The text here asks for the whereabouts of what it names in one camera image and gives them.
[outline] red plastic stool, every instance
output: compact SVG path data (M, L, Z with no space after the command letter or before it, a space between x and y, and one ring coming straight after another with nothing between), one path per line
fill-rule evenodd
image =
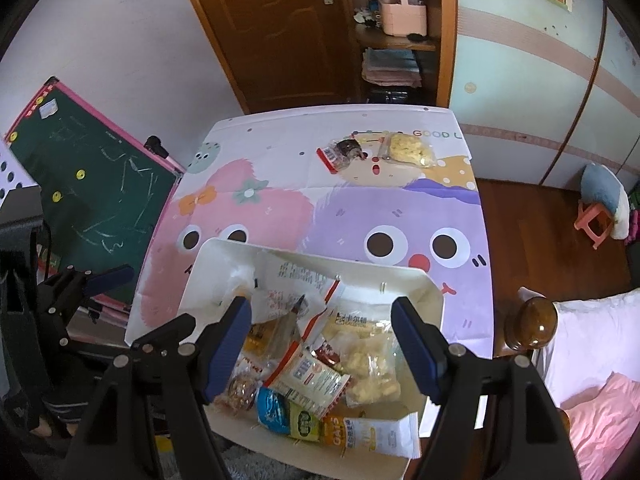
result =
M601 235L597 235L589 227L589 223L593 219L598 221L602 229ZM578 200L578 218L574 222L574 227L578 231L583 229L587 236L593 240L593 248L597 249L613 229L613 217L600 202L593 203L585 209L582 200Z

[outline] blue snack package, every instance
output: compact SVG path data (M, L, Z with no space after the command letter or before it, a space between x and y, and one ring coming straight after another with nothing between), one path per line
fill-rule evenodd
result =
M255 398L258 421L274 433L290 434L287 401L280 394L262 386Z

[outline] green chalkboard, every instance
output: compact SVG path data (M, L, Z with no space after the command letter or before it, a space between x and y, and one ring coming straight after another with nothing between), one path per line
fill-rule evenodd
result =
M55 78L6 139L42 188L52 252L60 256L61 268L102 272L131 265L136 279L108 294L130 304L177 173Z

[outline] sticker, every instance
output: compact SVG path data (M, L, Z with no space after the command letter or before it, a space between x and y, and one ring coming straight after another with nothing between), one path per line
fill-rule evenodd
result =
M56 102L55 99L52 99L51 101L49 101L48 103L44 103L40 107L40 117L43 119L46 119L47 117L49 117L50 115L53 115L57 111L58 111L58 103Z

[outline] cartoon eye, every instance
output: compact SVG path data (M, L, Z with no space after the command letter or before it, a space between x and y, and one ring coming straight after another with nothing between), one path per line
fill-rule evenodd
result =
M187 225L178 235L176 245L180 252L189 253L199 245L201 238L202 231L197 225Z
M229 227L222 229L222 232L218 235L221 240L235 240L236 242L249 241L249 229L242 224L232 224Z
M443 227L434 232L429 242L431 254L447 269L455 269L469 259L471 246L466 236L453 227Z
M404 259L408 248L406 236L393 225L376 226L364 238L364 252L374 264L395 265Z

